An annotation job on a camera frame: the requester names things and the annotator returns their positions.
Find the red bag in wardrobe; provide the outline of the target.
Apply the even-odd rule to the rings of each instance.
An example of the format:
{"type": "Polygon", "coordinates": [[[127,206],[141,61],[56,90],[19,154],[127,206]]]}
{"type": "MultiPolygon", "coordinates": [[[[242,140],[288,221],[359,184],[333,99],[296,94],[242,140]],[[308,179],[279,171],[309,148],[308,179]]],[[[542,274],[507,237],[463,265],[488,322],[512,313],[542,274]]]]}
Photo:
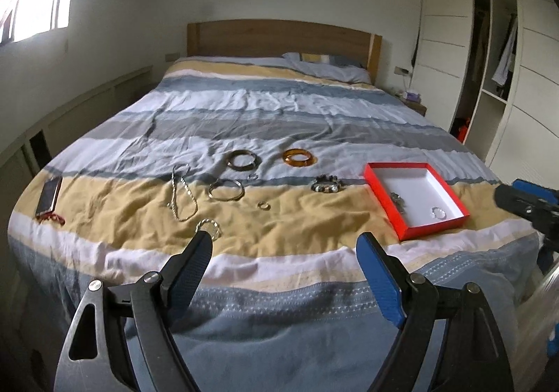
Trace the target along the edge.
{"type": "Polygon", "coordinates": [[[455,121],[455,125],[453,126],[453,136],[460,142],[464,143],[466,136],[468,134],[469,126],[470,126],[471,119],[470,118],[458,118],[455,121]]]}

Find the silver watch in box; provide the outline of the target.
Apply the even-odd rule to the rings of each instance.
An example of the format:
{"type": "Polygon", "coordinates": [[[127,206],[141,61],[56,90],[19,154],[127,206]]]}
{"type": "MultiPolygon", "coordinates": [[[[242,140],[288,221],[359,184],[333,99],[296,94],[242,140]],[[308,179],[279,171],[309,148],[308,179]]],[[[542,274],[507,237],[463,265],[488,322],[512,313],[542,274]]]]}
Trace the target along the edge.
{"type": "Polygon", "coordinates": [[[402,214],[406,212],[406,202],[401,196],[399,196],[398,193],[391,193],[390,199],[394,206],[398,209],[398,212],[402,214]]]}

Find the hanging white shirt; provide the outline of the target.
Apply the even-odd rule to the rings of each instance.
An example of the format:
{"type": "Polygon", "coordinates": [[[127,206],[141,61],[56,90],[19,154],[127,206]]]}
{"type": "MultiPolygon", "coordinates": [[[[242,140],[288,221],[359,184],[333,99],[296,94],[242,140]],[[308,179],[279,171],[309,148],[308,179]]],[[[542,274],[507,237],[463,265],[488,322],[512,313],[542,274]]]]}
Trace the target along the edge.
{"type": "Polygon", "coordinates": [[[499,87],[503,87],[507,81],[511,61],[515,50],[515,41],[517,37],[518,20],[517,16],[511,18],[511,28],[505,41],[501,56],[499,57],[498,65],[492,76],[492,81],[499,87]]]}

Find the wooden nightstand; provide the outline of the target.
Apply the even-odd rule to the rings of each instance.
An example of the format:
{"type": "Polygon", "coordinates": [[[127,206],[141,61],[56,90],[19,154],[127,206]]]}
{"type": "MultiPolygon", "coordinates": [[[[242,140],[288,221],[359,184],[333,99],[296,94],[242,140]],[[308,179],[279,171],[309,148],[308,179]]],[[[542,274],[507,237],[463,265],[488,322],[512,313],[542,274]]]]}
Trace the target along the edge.
{"type": "Polygon", "coordinates": [[[402,99],[401,102],[405,106],[407,106],[408,108],[410,108],[410,109],[414,110],[415,112],[419,113],[421,116],[424,117],[426,115],[427,107],[424,106],[423,104],[418,103],[418,102],[414,102],[414,101],[410,101],[410,100],[407,100],[407,99],[402,99]]]}

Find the wall socket panel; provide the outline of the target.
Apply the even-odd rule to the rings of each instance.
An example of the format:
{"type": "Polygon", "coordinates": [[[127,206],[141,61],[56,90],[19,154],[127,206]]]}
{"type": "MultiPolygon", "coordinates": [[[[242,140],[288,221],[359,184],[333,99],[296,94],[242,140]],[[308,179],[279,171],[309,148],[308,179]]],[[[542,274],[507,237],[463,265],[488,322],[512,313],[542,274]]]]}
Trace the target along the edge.
{"type": "Polygon", "coordinates": [[[401,67],[395,67],[394,73],[400,76],[406,76],[409,75],[409,70],[401,67]]]}

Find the thin silver bangle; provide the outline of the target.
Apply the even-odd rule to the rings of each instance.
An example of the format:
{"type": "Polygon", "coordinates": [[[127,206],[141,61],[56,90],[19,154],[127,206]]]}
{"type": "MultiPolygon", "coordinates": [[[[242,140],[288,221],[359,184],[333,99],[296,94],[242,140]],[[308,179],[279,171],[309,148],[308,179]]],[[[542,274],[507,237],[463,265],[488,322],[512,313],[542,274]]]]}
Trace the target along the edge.
{"type": "Polygon", "coordinates": [[[206,194],[216,202],[239,201],[245,196],[245,187],[239,180],[218,178],[208,186],[206,194]]]}

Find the wooden headboard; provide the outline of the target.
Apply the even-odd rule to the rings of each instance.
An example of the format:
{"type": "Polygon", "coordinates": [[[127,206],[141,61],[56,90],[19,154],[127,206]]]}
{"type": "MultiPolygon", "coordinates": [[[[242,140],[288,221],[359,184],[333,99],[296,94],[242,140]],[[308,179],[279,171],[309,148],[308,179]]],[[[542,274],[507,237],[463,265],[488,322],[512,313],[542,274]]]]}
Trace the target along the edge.
{"type": "Polygon", "coordinates": [[[309,21],[225,20],[187,25],[189,57],[279,57],[287,52],[335,54],[358,61],[375,83],[383,37],[309,21]]]}

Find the light blue pillow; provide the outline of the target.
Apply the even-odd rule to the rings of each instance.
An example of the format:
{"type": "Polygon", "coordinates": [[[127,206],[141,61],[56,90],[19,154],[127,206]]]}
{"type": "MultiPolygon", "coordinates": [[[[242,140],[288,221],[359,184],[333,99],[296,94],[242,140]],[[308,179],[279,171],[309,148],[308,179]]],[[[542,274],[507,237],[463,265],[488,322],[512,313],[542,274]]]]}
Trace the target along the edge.
{"type": "Polygon", "coordinates": [[[328,64],[308,63],[300,60],[301,53],[284,53],[281,57],[287,61],[287,66],[297,72],[305,73],[317,78],[324,78],[349,84],[371,84],[368,70],[357,67],[337,67],[328,64]]]}

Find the white wardrobe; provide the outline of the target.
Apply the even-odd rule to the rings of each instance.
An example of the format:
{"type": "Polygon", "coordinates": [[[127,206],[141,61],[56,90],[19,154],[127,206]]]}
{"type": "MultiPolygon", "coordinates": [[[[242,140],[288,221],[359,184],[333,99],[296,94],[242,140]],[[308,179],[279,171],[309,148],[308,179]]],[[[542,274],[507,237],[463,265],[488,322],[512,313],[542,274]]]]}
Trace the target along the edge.
{"type": "Polygon", "coordinates": [[[504,182],[558,184],[558,6],[554,0],[422,0],[412,86],[429,121],[504,182]],[[518,29],[507,81],[492,81],[511,18],[518,29]]]}

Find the striped duvet cover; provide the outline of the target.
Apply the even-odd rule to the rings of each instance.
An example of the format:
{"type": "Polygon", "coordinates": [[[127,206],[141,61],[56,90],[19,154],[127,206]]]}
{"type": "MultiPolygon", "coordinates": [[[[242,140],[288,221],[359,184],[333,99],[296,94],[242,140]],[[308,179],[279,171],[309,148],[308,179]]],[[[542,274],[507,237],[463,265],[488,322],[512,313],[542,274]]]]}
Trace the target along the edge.
{"type": "Polygon", "coordinates": [[[8,222],[22,269],[66,325],[94,278],[129,283],[181,252],[197,227],[213,257],[173,334],[205,391],[364,391],[396,335],[355,256],[371,232],[437,285],[479,284],[505,347],[535,270],[530,224],[495,206],[495,174],[449,133],[370,84],[267,61],[190,58],[139,101],[89,131],[30,181],[8,222]],[[317,162],[295,168],[290,148],[317,162]],[[225,164],[247,149],[251,172],[225,164]],[[464,226],[400,242],[364,180],[369,162],[426,162],[470,212],[464,226]],[[44,182],[61,176],[56,212],[39,222],[44,182]],[[216,202],[218,178],[245,187],[216,202]]]}

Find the dark brown bangle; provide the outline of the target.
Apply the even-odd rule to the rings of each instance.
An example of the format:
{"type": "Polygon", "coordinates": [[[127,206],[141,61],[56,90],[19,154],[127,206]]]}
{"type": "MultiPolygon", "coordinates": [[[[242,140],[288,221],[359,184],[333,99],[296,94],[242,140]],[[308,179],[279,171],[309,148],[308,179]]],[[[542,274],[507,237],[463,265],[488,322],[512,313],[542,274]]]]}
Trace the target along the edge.
{"type": "Polygon", "coordinates": [[[260,159],[256,153],[250,150],[238,149],[226,154],[225,164],[236,172],[251,172],[258,168],[260,159]]]}

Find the amber orange bangle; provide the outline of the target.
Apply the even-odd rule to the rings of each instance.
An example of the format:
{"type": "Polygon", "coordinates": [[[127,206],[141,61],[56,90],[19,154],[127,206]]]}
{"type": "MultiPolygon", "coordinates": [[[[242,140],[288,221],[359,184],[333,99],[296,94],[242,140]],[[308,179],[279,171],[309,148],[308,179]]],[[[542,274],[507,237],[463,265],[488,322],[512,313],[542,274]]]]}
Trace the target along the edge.
{"type": "Polygon", "coordinates": [[[317,158],[310,151],[302,148],[287,149],[281,157],[284,163],[295,168],[309,167],[317,162],[317,158]]]}

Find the red jewelry box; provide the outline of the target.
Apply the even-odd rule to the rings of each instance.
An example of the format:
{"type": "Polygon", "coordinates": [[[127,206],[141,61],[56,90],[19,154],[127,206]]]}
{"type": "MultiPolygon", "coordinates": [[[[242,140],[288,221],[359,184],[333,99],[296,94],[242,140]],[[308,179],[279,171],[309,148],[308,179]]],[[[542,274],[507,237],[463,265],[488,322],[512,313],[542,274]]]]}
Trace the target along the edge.
{"type": "Polygon", "coordinates": [[[470,216],[451,187],[426,162],[369,162],[364,179],[400,241],[460,228],[470,216]],[[404,214],[392,203],[391,193],[405,200],[404,214]]]}

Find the low white wall cabinet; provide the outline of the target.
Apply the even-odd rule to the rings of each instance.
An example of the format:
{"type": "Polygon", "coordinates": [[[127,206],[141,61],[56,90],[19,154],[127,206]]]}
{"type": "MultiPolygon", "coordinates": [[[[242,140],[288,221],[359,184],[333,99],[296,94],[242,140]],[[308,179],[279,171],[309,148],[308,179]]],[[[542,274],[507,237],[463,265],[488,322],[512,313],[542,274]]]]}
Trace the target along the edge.
{"type": "Polygon", "coordinates": [[[1,151],[1,164],[21,156],[36,175],[73,141],[100,125],[154,87],[151,66],[135,69],[59,106],[1,151]]]}

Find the purple tissue box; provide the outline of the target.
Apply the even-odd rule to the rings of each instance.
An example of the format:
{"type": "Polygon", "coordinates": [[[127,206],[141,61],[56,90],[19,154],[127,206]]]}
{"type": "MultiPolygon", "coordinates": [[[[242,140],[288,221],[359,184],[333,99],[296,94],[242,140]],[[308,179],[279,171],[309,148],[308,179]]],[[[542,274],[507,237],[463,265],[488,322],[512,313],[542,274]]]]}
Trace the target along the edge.
{"type": "Polygon", "coordinates": [[[407,90],[405,92],[405,98],[406,100],[411,100],[411,101],[415,101],[415,102],[420,102],[421,101],[421,96],[419,95],[419,93],[412,91],[412,90],[407,90]]]}

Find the striped pillow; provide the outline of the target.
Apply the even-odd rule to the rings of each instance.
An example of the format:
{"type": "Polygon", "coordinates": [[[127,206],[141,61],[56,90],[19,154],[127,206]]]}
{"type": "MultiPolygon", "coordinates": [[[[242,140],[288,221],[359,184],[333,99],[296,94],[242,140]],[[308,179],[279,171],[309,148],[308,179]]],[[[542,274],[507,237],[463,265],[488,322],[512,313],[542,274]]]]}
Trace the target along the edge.
{"type": "Polygon", "coordinates": [[[336,54],[301,53],[299,56],[301,61],[308,63],[363,68],[363,65],[358,60],[350,57],[337,56],[336,54]]]}

